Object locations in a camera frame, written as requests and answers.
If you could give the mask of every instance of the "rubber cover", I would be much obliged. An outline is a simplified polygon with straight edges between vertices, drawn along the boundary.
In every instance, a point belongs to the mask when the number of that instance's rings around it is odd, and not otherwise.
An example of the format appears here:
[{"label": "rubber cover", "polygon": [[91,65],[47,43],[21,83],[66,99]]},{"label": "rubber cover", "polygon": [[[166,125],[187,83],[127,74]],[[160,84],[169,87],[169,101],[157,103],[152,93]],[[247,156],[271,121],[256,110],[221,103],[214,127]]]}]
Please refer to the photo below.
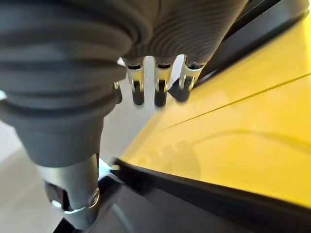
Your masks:
[{"label": "rubber cover", "polygon": [[208,59],[247,0],[4,0],[0,118],[41,166],[99,150],[103,117],[126,69],[119,57]]}]

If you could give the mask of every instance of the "gray floor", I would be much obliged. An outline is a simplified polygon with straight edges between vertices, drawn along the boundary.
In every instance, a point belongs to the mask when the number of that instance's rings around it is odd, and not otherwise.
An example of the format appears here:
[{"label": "gray floor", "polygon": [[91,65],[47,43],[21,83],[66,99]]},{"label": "gray floor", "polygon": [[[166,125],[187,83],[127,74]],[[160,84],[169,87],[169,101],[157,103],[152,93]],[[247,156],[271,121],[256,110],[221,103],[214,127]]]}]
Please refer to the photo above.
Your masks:
[{"label": "gray floor", "polygon": [[[183,57],[174,64],[172,79],[179,76]],[[145,61],[145,104],[132,102],[128,81],[121,82],[123,102],[105,117],[101,158],[119,157],[156,111],[153,104],[153,60]],[[50,206],[43,183],[26,156],[14,129],[0,122],[0,232],[51,233],[61,216]]]}]

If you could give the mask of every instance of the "black plastic edge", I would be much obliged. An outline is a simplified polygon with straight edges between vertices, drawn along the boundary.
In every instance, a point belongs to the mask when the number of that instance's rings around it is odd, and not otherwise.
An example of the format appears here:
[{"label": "black plastic edge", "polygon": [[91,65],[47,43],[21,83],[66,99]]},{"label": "black plastic edge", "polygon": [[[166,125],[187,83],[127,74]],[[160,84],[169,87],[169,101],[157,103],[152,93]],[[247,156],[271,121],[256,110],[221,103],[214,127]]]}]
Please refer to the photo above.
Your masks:
[{"label": "black plastic edge", "polygon": [[115,171],[141,195],[159,188],[206,211],[258,233],[306,233],[311,210],[271,197],[133,166],[117,159]]},{"label": "black plastic edge", "polygon": [[220,44],[201,77],[224,69],[271,41],[304,18],[308,0],[282,0]]}]

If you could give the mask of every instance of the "metal clip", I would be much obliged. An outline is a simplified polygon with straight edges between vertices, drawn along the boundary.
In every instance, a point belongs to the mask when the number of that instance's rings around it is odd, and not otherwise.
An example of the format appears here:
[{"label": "metal clip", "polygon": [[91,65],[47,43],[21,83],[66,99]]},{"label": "metal clip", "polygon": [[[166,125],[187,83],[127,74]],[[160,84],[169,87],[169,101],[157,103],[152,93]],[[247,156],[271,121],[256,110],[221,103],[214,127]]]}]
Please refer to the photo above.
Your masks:
[{"label": "metal clip", "polygon": [[196,62],[189,62],[186,59],[186,56],[184,58],[183,66],[181,68],[181,73],[180,73],[180,78],[179,78],[179,86],[180,89],[184,88],[186,78],[191,79],[191,83],[189,86],[189,91],[193,89],[193,86],[195,82],[198,80],[201,71],[203,70],[204,66],[206,63],[196,63]]},{"label": "metal clip", "polygon": [[163,66],[164,68],[159,67],[155,63],[155,90],[159,91],[159,82],[164,82],[164,93],[166,93],[169,89],[169,83],[171,79],[171,72],[172,72],[172,65],[167,65],[167,68]]},{"label": "metal clip", "polygon": [[132,87],[132,91],[135,92],[136,85],[139,85],[141,92],[144,90],[144,66],[140,65],[140,68],[131,69],[127,68],[127,76]]}]

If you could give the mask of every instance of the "yellow panel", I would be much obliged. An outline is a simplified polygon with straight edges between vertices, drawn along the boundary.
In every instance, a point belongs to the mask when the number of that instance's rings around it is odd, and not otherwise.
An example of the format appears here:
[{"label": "yellow panel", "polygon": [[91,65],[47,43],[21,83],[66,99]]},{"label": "yellow panel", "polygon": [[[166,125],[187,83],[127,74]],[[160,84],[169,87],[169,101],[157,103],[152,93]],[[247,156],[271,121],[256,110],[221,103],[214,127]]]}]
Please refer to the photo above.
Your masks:
[{"label": "yellow panel", "polygon": [[308,76],[146,135],[123,159],[311,207],[310,88]]},{"label": "yellow panel", "polygon": [[122,159],[311,208],[311,15],[168,102]]}]

